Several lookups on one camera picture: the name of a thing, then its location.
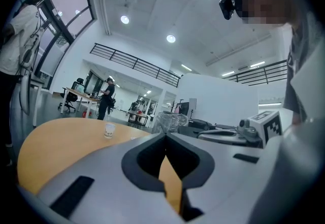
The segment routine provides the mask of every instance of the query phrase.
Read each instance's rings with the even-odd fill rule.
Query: man
[[[287,86],[283,107],[292,110],[292,124],[300,124],[307,118],[306,112],[290,84],[293,76],[311,55],[322,37],[322,26],[305,0],[234,0],[234,9],[248,23],[286,23],[292,27],[292,41],[287,60]]]
[[[103,93],[104,95],[102,96],[102,101],[100,103],[99,116],[97,118],[98,120],[104,120],[107,107],[108,107],[107,113],[110,114],[112,95],[114,94],[115,91],[115,85],[113,83],[113,80],[111,78],[108,78],[106,82],[108,83],[107,89],[105,91],[101,90],[101,93]]]
[[[10,100],[20,77],[20,55],[25,43],[41,27],[40,14],[36,7],[39,0],[25,0],[7,24],[0,40],[0,100],[4,103],[3,139],[7,147],[12,147],[10,134]]]

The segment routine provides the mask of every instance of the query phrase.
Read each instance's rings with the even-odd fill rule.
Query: curved wooden table
[[[24,141],[18,156],[19,184],[33,194],[55,175],[87,154],[103,147],[123,143],[131,137],[149,133],[116,125],[112,139],[104,137],[106,121],[89,118],[61,118],[49,121],[33,130]],[[179,212],[181,180],[165,157],[159,179],[165,183],[167,200]]]

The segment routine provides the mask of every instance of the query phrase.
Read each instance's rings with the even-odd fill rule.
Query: clear plastic bag
[[[177,133],[178,127],[188,126],[188,117],[168,111],[160,111],[152,129],[152,133]]]

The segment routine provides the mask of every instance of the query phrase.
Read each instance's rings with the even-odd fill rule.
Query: black railing
[[[287,76],[286,60],[282,60],[270,65],[251,69],[246,72],[234,74],[224,79],[236,81],[249,86],[259,84],[269,84],[270,82],[286,80]]]
[[[180,77],[125,52],[95,43],[90,53],[147,74],[174,87],[178,87]]]

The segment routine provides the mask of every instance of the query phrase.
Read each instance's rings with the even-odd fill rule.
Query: black office chair
[[[83,79],[81,78],[78,78],[77,81],[75,81],[73,84],[72,84],[72,89],[76,89],[78,85],[81,85],[83,86]],[[63,88],[64,89],[64,92],[63,93],[60,93],[60,96],[62,98],[64,98],[64,95],[66,94],[66,88]],[[68,112],[70,113],[70,109],[73,108],[74,109],[74,112],[76,112],[76,108],[74,106],[72,106],[72,102],[75,102],[77,101],[78,99],[78,96],[69,92],[68,93],[68,96],[67,96],[67,99],[66,99],[66,103],[64,104],[65,107],[68,108]],[[57,107],[58,109],[60,109],[60,107],[62,106],[62,102],[59,104],[59,106]]]

